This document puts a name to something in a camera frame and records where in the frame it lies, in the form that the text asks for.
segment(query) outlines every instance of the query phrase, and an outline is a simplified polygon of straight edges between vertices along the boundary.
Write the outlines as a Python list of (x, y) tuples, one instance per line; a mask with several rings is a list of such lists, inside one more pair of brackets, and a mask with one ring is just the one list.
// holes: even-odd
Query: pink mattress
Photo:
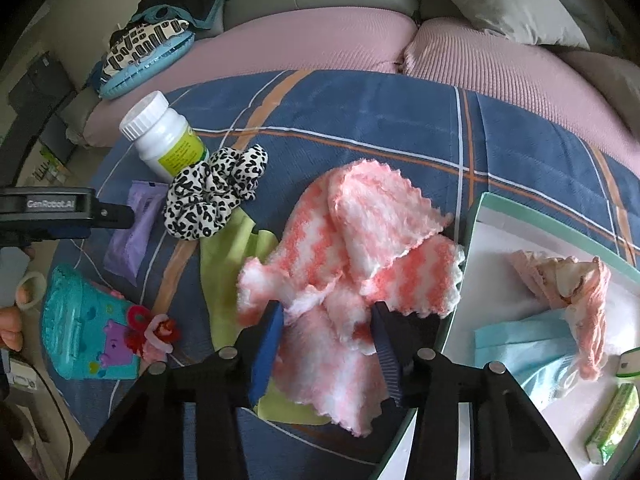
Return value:
[(398, 73), (402, 51), (416, 33), (398, 12), (363, 7), (294, 10), (243, 23), (216, 38), (196, 41), (182, 59), (113, 101), (101, 101), (83, 136), (113, 146), (127, 111), (153, 90), (170, 92), (234, 75), (300, 68)]
[(424, 22), (405, 49), (404, 73), (536, 113), (640, 177), (640, 143), (593, 86), (542, 47), (491, 36), (452, 18), (436, 18)]

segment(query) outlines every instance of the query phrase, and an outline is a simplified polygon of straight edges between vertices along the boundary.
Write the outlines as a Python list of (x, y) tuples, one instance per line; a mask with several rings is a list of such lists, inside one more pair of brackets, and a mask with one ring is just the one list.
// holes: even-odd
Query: bottle label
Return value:
[(190, 126), (174, 146), (158, 159), (160, 166), (165, 168), (171, 176), (176, 176), (190, 164), (207, 158), (207, 149)]

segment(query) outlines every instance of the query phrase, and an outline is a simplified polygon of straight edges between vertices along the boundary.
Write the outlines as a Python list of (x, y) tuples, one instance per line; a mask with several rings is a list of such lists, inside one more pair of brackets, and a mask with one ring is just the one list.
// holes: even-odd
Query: leopard print scrunchie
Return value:
[(267, 152), (255, 145), (245, 152), (221, 148), (208, 160), (184, 168), (169, 186), (164, 226), (181, 240), (213, 236), (242, 200), (253, 200)]

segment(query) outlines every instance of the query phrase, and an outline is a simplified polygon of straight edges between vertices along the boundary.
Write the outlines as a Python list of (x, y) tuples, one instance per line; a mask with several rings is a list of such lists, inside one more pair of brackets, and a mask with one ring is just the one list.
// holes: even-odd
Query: bedspread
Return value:
[[(474, 200), (490, 191), (542, 211), (637, 266), (640, 186), (633, 173), (557, 124), (494, 98), (403, 75), (309, 70), (206, 82), (188, 92), (172, 92), (168, 99), (210, 150), (218, 148), (237, 119), (227, 145), (259, 143), (269, 153), (256, 200), (243, 209), (257, 228), (278, 237), (293, 206), (318, 176), (374, 158), (400, 170), (434, 207), (454, 215), (444, 231), (453, 240), (462, 239), (466, 211)], [(125, 203), (132, 180), (154, 178), (121, 139), (92, 186), (100, 200)], [(175, 357), (186, 364), (210, 354), (198, 251), (183, 269), (169, 265), (184, 244), (194, 242), (165, 235), (158, 219), (132, 286), (102, 268), (111, 234), (94, 230), (84, 242), (61, 241), (54, 264), (76, 265), (89, 279), (107, 282), (147, 306), (158, 298), (163, 280), (175, 280), (169, 315), (183, 334)], [(127, 381), (65, 381), (52, 367), (49, 373), (89, 438), (129, 386)], [(331, 424), (266, 423), (241, 410), (250, 477), (364, 480), (384, 460), (404, 417), (388, 400), (382, 412), (373, 420), (371, 435), (357, 439)], [(187, 412), (187, 479), (194, 478), (193, 413)]]

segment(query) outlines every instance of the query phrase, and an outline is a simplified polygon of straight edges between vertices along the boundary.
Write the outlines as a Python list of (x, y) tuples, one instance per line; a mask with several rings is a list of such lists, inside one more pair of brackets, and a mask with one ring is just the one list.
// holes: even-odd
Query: fuzzy cloth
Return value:
[(242, 326), (269, 300), (284, 306), (274, 365), (294, 402), (355, 435), (388, 397), (369, 329), (370, 306), (446, 316), (460, 300), (462, 248), (437, 233), (451, 221), (386, 164), (360, 160), (331, 170), (302, 194), (266, 264), (248, 259), (239, 276)]
[(564, 314), (578, 343), (580, 377), (594, 381), (606, 361), (604, 336), (605, 296), (611, 271), (599, 257), (591, 262), (576, 258), (545, 258), (529, 251), (508, 256), (511, 265), (536, 297)]

